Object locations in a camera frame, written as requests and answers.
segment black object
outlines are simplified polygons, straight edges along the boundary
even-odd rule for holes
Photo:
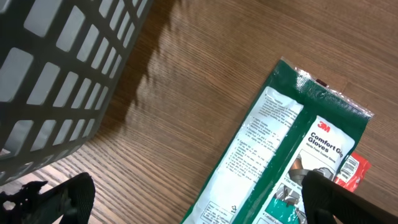
[[[0,1],[0,185],[94,136],[152,3]]]
[[[365,199],[310,171],[303,179],[303,202],[308,224],[398,223],[398,218]]]
[[[39,194],[47,181],[33,181],[22,186],[14,194],[0,193],[0,203],[15,203],[12,210],[0,211],[0,223],[53,223],[63,215],[60,224],[88,223],[94,204],[95,186],[88,173],[79,174],[70,180]]]

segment gray plastic basket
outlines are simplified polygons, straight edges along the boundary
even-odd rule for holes
[[[0,185],[97,132],[152,0],[0,0]]]

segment wooden table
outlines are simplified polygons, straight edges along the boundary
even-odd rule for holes
[[[398,2],[158,0],[102,127],[74,155],[2,187],[80,172],[92,223],[178,223],[281,56],[376,115],[356,193],[398,215]]]

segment plastic packaging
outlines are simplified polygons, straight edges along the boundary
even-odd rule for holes
[[[306,223],[301,180],[333,180],[372,116],[280,60],[182,223]]]
[[[354,192],[365,178],[365,174],[370,167],[369,161],[353,152],[341,167],[339,174],[335,178],[335,183],[350,192]]]

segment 3m logo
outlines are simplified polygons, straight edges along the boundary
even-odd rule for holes
[[[329,131],[330,131],[330,127],[327,124],[325,124],[324,122],[322,122],[322,121],[319,122],[318,127],[322,128],[327,133],[329,133]]]

